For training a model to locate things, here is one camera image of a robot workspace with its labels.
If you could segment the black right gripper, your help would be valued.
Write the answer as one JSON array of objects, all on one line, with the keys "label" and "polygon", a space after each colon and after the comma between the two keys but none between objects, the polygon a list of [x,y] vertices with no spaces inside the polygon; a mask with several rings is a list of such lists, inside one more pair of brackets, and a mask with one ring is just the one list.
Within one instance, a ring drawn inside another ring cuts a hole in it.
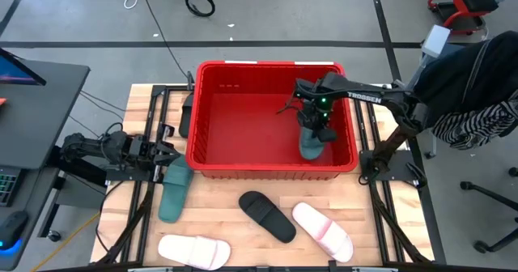
[{"label": "black right gripper", "polygon": [[333,142],[337,138],[335,130],[329,126],[334,100],[326,97],[312,100],[302,99],[302,108],[298,112],[299,125],[307,130],[316,131],[320,142]]}]

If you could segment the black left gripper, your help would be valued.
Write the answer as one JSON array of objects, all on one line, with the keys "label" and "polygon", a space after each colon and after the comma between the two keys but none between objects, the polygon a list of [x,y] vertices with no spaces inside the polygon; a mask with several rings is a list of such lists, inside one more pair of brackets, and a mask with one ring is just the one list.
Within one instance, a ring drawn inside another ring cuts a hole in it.
[{"label": "black left gripper", "polygon": [[166,139],[174,135],[175,128],[161,124],[155,142],[148,142],[145,136],[129,136],[128,165],[132,168],[154,168],[153,182],[161,182],[161,168],[181,157],[174,145]]}]

